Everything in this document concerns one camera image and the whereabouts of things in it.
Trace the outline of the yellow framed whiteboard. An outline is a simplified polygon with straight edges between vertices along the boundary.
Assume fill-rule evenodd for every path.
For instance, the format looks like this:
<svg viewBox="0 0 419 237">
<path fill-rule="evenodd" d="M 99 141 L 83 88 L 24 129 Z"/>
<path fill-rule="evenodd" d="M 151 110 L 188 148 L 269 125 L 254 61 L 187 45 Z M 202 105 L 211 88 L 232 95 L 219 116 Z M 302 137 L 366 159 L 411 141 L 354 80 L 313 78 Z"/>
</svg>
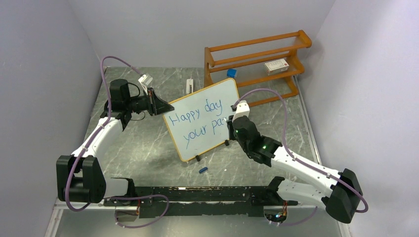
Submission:
<svg viewBox="0 0 419 237">
<path fill-rule="evenodd" d="M 236 82 L 228 78 L 170 103 L 174 111 L 165 113 L 164 120 L 181 161 L 228 140 L 226 121 L 238 99 Z"/>
</svg>

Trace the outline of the blue marker cap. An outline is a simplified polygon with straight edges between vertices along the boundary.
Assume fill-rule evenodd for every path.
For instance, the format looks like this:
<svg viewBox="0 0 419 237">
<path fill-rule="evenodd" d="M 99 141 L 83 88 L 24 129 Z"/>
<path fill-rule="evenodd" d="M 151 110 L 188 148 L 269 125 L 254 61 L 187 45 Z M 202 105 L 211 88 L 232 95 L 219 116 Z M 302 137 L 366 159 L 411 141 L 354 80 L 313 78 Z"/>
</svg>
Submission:
<svg viewBox="0 0 419 237">
<path fill-rule="evenodd" d="M 203 173 L 203 172 L 205 172 L 207 170 L 208 170 L 208 168 L 207 167 L 204 167 L 204 168 L 202 168 L 202 169 L 199 170 L 199 173 L 201 174 L 201 173 Z"/>
</svg>

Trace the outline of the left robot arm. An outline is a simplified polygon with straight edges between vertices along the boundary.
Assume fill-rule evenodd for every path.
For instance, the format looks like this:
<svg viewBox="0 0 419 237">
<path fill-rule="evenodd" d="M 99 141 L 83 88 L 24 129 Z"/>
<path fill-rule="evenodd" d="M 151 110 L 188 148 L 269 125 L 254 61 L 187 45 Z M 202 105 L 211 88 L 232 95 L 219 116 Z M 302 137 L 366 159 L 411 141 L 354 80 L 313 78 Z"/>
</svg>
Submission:
<svg viewBox="0 0 419 237">
<path fill-rule="evenodd" d="M 136 201 L 133 180 L 106 178 L 99 160 L 125 130 L 133 113 L 148 112 L 156 116 L 174 111 L 174 107 L 159 98 L 151 87 L 144 89 L 143 95 L 131 96 L 125 79 L 111 81 L 109 92 L 111 101 L 105 103 L 94 131 L 71 155 L 62 155 L 56 162 L 60 201 L 99 203 L 110 197 L 117 197 L 124 205 Z"/>
</svg>

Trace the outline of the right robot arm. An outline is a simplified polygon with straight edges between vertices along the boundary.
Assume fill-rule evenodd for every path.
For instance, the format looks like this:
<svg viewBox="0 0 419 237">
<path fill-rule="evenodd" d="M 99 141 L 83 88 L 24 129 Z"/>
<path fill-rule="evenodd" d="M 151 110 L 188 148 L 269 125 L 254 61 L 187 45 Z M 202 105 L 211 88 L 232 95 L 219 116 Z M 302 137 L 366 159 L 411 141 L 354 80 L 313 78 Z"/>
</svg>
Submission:
<svg viewBox="0 0 419 237">
<path fill-rule="evenodd" d="M 349 224 L 355 213 L 365 213 L 368 205 L 354 171 L 327 168 L 291 151 L 283 142 L 263 136 L 247 116 L 230 116 L 229 138 L 239 143 L 249 159 L 292 173 L 304 183 L 284 179 L 267 190 L 271 204 L 299 201 L 325 209 L 335 220 Z"/>
</svg>

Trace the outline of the white whiteboard stand piece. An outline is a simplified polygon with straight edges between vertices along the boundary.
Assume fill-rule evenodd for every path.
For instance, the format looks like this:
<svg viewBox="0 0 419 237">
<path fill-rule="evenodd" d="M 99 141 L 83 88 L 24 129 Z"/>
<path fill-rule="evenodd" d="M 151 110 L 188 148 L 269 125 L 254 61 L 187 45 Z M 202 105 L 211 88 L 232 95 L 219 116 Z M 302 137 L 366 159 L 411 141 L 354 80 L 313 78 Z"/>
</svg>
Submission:
<svg viewBox="0 0 419 237">
<path fill-rule="evenodd" d="M 186 80 L 186 94 L 192 94 L 194 92 L 194 80 L 189 78 Z"/>
</svg>

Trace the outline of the small blue box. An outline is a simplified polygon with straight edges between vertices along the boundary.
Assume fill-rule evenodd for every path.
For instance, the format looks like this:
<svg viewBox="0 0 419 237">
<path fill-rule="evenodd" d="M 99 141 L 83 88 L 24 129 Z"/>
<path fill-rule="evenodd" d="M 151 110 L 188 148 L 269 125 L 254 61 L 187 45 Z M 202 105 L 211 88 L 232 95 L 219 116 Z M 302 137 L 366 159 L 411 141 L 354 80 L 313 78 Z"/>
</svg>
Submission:
<svg viewBox="0 0 419 237">
<path fill-rule="evenodd" d="M 228 69 L 226 72 L 228 78 L 236 78 L 237 77 L 237 70 L 236 69 Z"/>
</svg>

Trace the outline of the orange wooden shelf rack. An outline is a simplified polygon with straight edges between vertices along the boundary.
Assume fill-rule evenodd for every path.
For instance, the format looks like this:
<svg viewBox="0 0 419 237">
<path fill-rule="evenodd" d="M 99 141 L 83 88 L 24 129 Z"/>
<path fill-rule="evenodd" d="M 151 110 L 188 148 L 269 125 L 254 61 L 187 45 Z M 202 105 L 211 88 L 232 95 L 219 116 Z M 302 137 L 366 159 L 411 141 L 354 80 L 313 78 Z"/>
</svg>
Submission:
<svg viewBox="0 0 419 237">
<path fill-rule="evenodd" d="M 283 98 L 299 95 L 294 77 L 305 72 L 298 52 L 312 46 L 305 31 L 285 33 L 258 39 L 245 40 L 204 49 L 204 86 L 208 87 L 226 77 L 228 69 L 236 69 L 234 79 L 238 88 L 257 87 L 269 82 L 287 85 L 289 91 Z M 268 75 L 264 63 L 284 58 L 289 63 L 285 72 Z"/>
</svg>

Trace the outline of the white red carton box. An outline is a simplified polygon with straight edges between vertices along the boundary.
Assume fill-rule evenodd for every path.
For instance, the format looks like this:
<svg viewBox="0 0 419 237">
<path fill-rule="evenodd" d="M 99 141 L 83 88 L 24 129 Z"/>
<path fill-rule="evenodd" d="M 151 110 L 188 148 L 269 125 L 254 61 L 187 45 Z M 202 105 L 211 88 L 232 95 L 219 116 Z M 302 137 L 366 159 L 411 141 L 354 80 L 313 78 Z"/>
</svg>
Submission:
<svg viewBox="0 0 419 237">
<path fill-rule="evenodd" d="M 274 75 L 285 72 L 289 69 L 289 63 L 284 59 L 277 59 L 274 61 L 264 63 L 268 75 Z"/>
</svg>

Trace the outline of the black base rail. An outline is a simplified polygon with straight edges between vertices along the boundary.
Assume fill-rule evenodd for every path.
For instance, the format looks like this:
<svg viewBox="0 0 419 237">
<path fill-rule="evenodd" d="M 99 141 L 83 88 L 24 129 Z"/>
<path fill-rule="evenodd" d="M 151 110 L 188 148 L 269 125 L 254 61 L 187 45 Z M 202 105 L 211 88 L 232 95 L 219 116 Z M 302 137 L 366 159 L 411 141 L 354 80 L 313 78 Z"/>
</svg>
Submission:
<svg viewBox="0 0 419 237">
<path fill-rule="evenodd" d="M 139 218 L 201 215 L 246 215 L 264 217 L 268 207 L 282 209 L 296 206 L 297 201 L 285 201 L 268 186 L 221 187 L 136 187 L 135 197 L 141 200 L 107 198 L 104 206 L 128 210 L 139 208 Z"/>
</svg>

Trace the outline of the aluminium frame profile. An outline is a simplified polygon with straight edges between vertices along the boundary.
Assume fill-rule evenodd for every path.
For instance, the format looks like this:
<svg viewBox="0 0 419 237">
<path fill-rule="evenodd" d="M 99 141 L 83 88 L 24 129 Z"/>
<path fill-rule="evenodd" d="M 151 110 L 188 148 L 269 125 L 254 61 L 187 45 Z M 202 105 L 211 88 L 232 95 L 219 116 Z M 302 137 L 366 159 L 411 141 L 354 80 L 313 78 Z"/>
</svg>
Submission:
<svg viewBox="0 0 419 237">
<path fill-rule="evenodd" d="M 140 199 L 107 198 L 81 212 L 57 201 L 48 237 L 348 237 L 349 226 L 319 204 L 294 200 L 265 186 L 138 187 Z"/>
</svg>

